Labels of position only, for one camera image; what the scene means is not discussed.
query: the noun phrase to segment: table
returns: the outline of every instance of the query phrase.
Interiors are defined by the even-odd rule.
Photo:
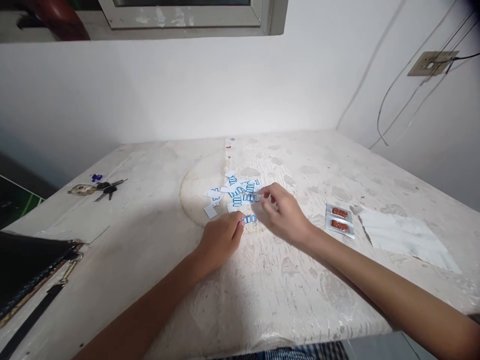
[[[69,359],[164,277],[199,243],[208,221],[209,198],[202,194],[223,184],[227,170],[280,183],[320,228],[326,203],[420,219],[462,274],[372,248],[356,216],[355,239],[330,234],[462,313],[479,312],[480,214],[339,133],[125,144],[6,229],[89,243],[67,286],[12,358]],[[111,201],[67,193],[88,184],[93,173],[128,180]],[[225,212],[226,201],[216,209]],[[63,271],[0,330],[0,349]],[[263,225],[248,224],[238,251],[178,306],[146,358],[233,355],[391,331],[342,279]]]

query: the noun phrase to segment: left hand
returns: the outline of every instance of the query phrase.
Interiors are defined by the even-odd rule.
[[[245,226],[241,218],[244,217],[241,211],[235,211],[206,224],[200,244],[192,253],[205,276],[223,265],[239,248]]]

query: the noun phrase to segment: white wall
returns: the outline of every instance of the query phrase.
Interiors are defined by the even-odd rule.
[[[341,131],[375,139],[381,93],[451,3],[406,3]],[[0,45],[0,152],[61,186],[122,143],[334,128],[399,4],[290,0],[282,36]]]
[[[450,4],[445,3],[443,7],[439,7],[443,10],[443,14]],[[458,1],[445,22],[420,49],[419,54],[423,51],[441,49],[471,11],[472,9],[467,7],[464,1]],[[446,50],[452,50],[476,21],[477,18],[472,16]],[[477,30],[480,30],[480,26],[475,27],[456,47],[456,50],[460,51],[458,56],[479,52],[480,37]],[[424,36],[412,41],[410,51],[400,55],[402,62],[397,63],[395,60],[399,54],[391,46],[398,43],[394,39],[395,36],[403,37],[402,32],[396,26],[392,29],[392,43],[385,42],[362,89],[339,126],[340,132],[367,148],[379,139],[377,117],[385,92],[395,76],[426,39]],[[390,71],[388,68],[390,65],[395,67],[395,72]],[[406,76],[411,65],[395,83],[385,101],[380,118],[381,131],[386,130],[392,123],[423,80],[423,78]],[[414,117],[415,111],[432,90],[433,92]],[[480,56],[456,62],[443,80],[442,76],[436,76],[419,88],[405,111],[385,135],[390,146],[379,141],[372,150],[462,203],[480,211],[479,99]]]

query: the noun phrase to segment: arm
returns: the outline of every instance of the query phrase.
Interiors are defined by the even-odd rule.
[[[479,359],[480,325],[435,296],[337,241],[311,224],[295,198],[277,183],[258,215],[267,228],[317,261],[327,262],[438,359]],[[277,203],[278,210],[272,204]]]
[[[210,221],[198,247],[73,359],[142,359],[183,297],[238,249],[244,216],[236,211]]]

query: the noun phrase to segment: forearm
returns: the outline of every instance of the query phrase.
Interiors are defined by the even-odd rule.
[[[437,358],[479,358],[480,326],[427,291],[318,228],[301,250],[337,269]]]
[[[142,359],[177,304],[206,275],[192,253],[104,328],[74,360]]]

